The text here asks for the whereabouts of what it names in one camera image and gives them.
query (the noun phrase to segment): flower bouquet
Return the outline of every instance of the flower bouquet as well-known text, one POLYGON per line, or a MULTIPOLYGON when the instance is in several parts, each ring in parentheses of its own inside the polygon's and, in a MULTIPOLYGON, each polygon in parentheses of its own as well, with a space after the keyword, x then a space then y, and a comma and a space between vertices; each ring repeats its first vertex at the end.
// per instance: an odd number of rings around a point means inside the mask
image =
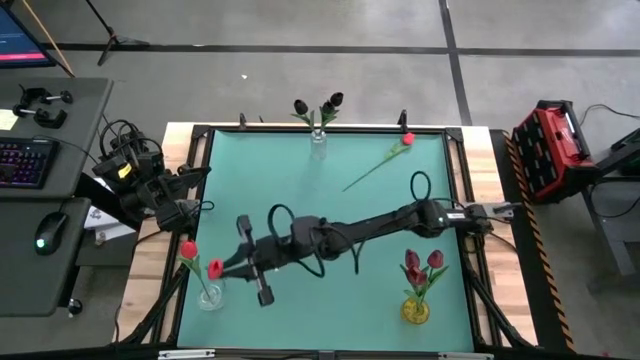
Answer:
POLYGON ((409 297, 402 304, 402 318, 406 321, 420 325, 429 320, 429 305, 424 301, 427 291, 442 277, 449 266, 444 266, 444 254, 440 250, 434 250, 427 258, 427 265, 420 268, 420 257, 414 251, 407 249, 404 256, 404 265, 400 268, 404 272, 413 291, 405 290, 409 297))

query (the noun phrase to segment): glass vase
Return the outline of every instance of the glass vase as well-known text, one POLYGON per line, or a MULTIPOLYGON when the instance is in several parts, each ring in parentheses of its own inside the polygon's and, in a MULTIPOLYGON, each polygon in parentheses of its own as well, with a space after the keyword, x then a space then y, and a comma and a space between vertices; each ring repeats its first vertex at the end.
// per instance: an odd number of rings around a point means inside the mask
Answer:
POLYGON ((224 306, 222 298, 222 290, 224 285, 221 283, 209 283, 204 285, 204 288, 200 289, 200 295, 198 295, 198 307, 204 311, 218 310, 224 306))
POLYGON ((327 134, 321 129, 311 131, 311 157, 315 160, 327 157, 327 134))

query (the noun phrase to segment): monitor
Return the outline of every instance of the monitor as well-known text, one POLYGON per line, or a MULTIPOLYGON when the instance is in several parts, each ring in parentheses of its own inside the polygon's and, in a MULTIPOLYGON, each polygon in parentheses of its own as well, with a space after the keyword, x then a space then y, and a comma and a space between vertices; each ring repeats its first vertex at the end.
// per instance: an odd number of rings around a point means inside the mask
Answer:
POLYGON ((55 66, 53 58, 0 3, 0 69, 55 66))

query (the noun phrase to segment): wooden table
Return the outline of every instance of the wooden table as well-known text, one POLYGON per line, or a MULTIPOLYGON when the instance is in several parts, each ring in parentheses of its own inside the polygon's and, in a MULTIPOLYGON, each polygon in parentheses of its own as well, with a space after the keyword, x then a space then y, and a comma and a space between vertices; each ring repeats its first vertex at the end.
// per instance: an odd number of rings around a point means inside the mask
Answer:
MULTIPOLYGON (((204 123, 167 124, 164 141, 162 143, 167 168, 175 172, 178 166, 186 162, 192 128, 198 124, 205 125, 204 123)), ((248 125, 274 126, 276 124, 248 125)), ((462 127, 461 129, 464 137, 466 159, 475 201, 504 201, 489 129, 486 127, 462 127)), ((196 164, 200 163, 199 156, 202 154, 203 148, 204 142, 198 147, 196 164)), ((457 153, 452 153, 452 157, 455 159, 458 158, 455 156, 456 154, 457 153)), ((461 183, 462 179, 459 169, 459 164, 456 164, 454 161, 456 182, 461 183)), ((465 199, 462 185, 458 185, 456 188, 459 189, 459 198, 465 199)), ((513 244, 513 235, 509 225, 497 222, 494 222, 493 225, 495 227, 494 233, 513 244)), ((140 232, 140 237, 157 230, 158 228, 155 221, 145 221, 140 232)), ((162 274, 167 260, 169 238, 170 234, 161 233, 141 243, 136 249, 118 317, 120 339, 131 333, 158 297, 162 274)), ((520 334, 530 343, 537 344, 518 255, 509 246, 492 237, 486 238, 484 250, 487 258, 493 297, 496 303, 520 334)), ((482 334, 485 340, 490 343, 487 312, 482 302, 477 297, 476 299, 482 334)), ((174 307, 175 295, 167 307, 161 336, 162 340, 166 339, 170 331, 174 307)), ((508 346, 504 337, 503 345, 508 346)))

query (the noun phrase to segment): green mat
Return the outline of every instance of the green mat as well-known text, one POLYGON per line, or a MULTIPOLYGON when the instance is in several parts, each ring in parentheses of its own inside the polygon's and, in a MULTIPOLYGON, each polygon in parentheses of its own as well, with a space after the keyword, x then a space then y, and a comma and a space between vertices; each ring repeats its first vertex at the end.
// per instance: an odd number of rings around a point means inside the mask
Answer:
MULTIPOLYGON (((409 179, 416 170, 430 175, 432 197, 451 197, 444 144, 439 135, 417 135, 412 149, 385 164, 347 192, 342 189, 377 164, 400 141, 399 135, 329 134, 327 158, 310 158, 309 134, 215 133, 203 200, 216 208, 203 212, 197 233, 201 262, 232 255, 240 238, 235 223, 248 214, 255 239, 268 235, 272 205, 289 206, 296 216, 324 216, 356 222, 411 203, 409 179)), ((416 180, 416 195, 426 181, 416 180)), ((277 230, 288 233, 284 211, 277 230)), ((311 257, 305 262, 317 269, 311 257)), ((266 273, 275 303, 261 308, 254 283, 226 282, 225 305, 214 312, 197 306, 201 286, 191 275, 178 338, 179 346, 362 351, 473 350, 469 314, 455 232, 423 239, 399 232, 366 243, 360 274, 349 252, 326 261, 318 279, 297 264, 266 273), (400 316, 410 286, 400 270, 407 248, 422 261, 432 250, 445 254, 449 270, 426 296, 431 315, 415 326, 400 316)))

